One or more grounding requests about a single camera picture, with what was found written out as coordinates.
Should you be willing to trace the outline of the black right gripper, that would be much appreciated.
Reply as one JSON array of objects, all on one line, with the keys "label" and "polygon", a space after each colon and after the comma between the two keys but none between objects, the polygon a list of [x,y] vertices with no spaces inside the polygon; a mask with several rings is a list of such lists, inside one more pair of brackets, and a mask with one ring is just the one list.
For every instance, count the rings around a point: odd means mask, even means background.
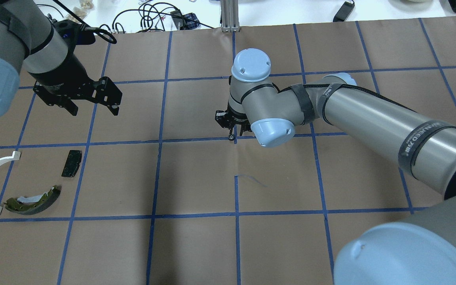
[{"label": "black right gripper", "polygon": [[245,132],[252,132],[247,115],[232,109],[216,110],[214,119],[221,128],[229,130],[229,135],[235,135],[236,137],[236,125],[240,125],[239,136],[241,137]]}]

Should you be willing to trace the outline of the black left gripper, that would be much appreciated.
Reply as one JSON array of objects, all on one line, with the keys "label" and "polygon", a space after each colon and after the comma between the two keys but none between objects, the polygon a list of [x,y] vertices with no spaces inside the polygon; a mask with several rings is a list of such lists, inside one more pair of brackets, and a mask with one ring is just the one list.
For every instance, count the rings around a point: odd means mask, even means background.
[{"label": "black left gripper", "polygon": [[106,106],[113,116],[119,115],[121,90],[107,76],[91,79],[74,54],[76,46],[95,43],[96,34],[110,36],[105,29],[70,20],[52,24],[49,38],[32,55],[32,76],[36,80],[33,92],[46,105],[65,108],[77,116],[74,101],[87,100]]}]

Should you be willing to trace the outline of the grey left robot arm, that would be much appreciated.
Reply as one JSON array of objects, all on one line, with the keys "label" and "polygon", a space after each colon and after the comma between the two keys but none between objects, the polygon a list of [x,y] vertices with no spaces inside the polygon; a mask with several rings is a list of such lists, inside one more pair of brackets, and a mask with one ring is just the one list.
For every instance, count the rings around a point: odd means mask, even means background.
[{"label": "grey left robot arm", "polygon": [[10,108],[25,70],[35,80],[33,91],[49,106],[76,116],[76,100],[105,105],[118,115],[122,92],[107,76],[93,80],[74,54],[78,45],[111,44],[105,29],[45,16],[32,0],[0,0],[0,116]]}]

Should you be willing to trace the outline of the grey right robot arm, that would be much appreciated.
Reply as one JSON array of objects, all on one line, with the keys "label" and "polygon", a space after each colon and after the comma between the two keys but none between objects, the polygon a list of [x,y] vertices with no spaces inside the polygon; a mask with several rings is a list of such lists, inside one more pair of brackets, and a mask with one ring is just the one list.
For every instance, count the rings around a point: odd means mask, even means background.
[{"label": "grey right robot arm", "polygon": [[271,60],[259,49],[234,59],[226,110],[215,121],[254,133],[276,147],[295,127],[322,119],[358,139],[444,201],[398,222],[375,226],[349,242],[334,262],[336,285],[456,285],[456,126],[434,120],[359,87],[346,73],[278,89]]}]

